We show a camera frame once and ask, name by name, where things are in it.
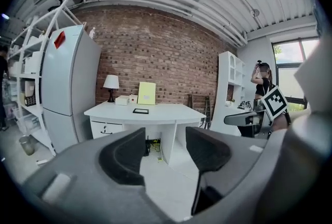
brick wall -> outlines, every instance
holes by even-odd
[[[218,54],[235,48],[205,28],[150,8],[106,6],[77,10],[102,47],[96,102],[108,99],[107,75],[118,75],[119,95],[138,94],[139,82],[157,84],[157,103],[187,105],[188,94],[210,95],[214,105]]]

trash can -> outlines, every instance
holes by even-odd
[[[19,139],[19,142],[24,150],[24,152],[30,156],[35,152],[35,148],[33,144],[31,143],[30,137],[24,135]]]

black top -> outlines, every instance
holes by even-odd
[[[0,55],[0,83],[2,83],[4,78],[4,72],[8,72],[8,64],[7,60]]]
[[[265,94],[268,93],[268,88],[270,86],[270,81],[267,77],[262,77],[262,80],[263,80],[263,85],[257,84],[257,86],[256,86],[256,94],[261,95],[261,96],[265,96]]]

lamp base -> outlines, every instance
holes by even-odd
[[[113,99],[113,89],[109,89],[109,99],[107,102],[115,102]]]

white bookshelf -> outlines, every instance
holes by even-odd
[[[225,134],[241,135],[237,127],[226,125],[224,118],[227,115],[244,112],[244,110],[237,107],[245,97],[245,87],[243,85],[245,72],[245,64],[234,54],[230,52],[219,54],[218,90],[210,130]],[[230,107],[226,106],[228,85],[234,88],[233,99],[235,102]]]
[[[34,17],[31,24],[11,42],[11,46],[13,46],[16,44],[16,41],[20,37],[25,35],[22,46],[20,46],[18,51],[8,57],[9,62],[18,61],[19,63],[19,71],[15,72],[14,74],[10,74],[11,77],[16,78],[17,80],[18,96],[16,101],[17,110],[15,111],[15,117],[18,120],[18,126],[23,134],[32,135],[39,142],[49,148],[54,156],[56,153],[43,121],[43,106],[41,104],[42,100],[39,95],[39,89],[42,77],[41,72],[43,66],[43,55],[48,45],[49,36],[54,30],[81,24],[81,22],[74,16],[74,14],[66,7],[66,3],[67,0],[64,0],[60,7],[52,10],[51,12],[48,12],[40,18]],[[32,31],[35,30],[37,26],[46,31],[45,35],[41,38],[31,41]],[[24,73],[24,60],[31,56],[35,51],[40,51],[42,54],[37,61],[37,73],[26,74]],[[21,82],[26,80],[35,82],[36,105],[26,106],[22,101],[20,101]],[[23,118],[23,110],[26,110],[28,113],[38,117],[40,126],[34,129],[28,129]]]

